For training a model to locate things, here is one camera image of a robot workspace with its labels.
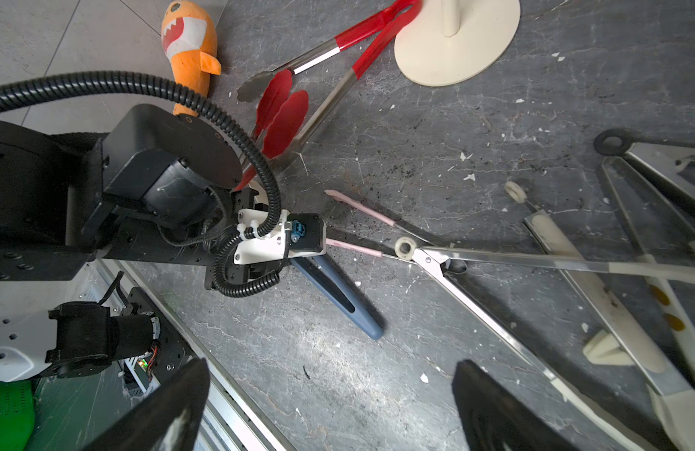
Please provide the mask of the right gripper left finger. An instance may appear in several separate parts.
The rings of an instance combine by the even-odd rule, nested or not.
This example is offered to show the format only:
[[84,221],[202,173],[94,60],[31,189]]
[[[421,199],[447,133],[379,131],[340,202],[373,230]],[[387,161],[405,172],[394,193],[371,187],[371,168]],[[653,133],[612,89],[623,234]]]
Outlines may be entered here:
[[206,360],[193,359],[86,450],[192,450],[210,392]]

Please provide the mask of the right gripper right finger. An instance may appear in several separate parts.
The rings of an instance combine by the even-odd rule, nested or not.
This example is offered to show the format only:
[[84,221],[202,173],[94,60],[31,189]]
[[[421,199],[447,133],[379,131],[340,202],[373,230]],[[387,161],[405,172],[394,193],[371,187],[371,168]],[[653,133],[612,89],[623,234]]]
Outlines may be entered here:
[[470,360],[456,364],[452,392],[471,450],[575,448]]

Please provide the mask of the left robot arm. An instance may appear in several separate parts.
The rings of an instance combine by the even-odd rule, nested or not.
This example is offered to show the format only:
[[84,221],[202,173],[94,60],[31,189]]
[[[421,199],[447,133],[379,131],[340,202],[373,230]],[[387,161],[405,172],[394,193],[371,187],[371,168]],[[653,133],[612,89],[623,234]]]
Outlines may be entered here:
[[204,266],[244,298],[281,265],[232,281],[241,244],[274,231],[278,183],[255,141],[192,88],[131,71],[0,86],[0,114],[89,95],[145,97],[109,133],[48,135],[0,121],[0,283],[68,281],[94,259]]

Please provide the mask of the blue handle cream tongs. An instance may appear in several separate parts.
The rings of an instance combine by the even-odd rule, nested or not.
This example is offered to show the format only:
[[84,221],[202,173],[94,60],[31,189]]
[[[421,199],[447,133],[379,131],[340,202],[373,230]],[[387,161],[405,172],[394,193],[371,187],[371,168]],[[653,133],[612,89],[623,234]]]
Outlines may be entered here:
[[343,314],[373,340],[383,336],[383,328],[372,316],[362,297],[355,291],[353,283],[345,278],[330,259],[324,255],[315,257],[285,257],[278,261],[288,262],[327,297]]

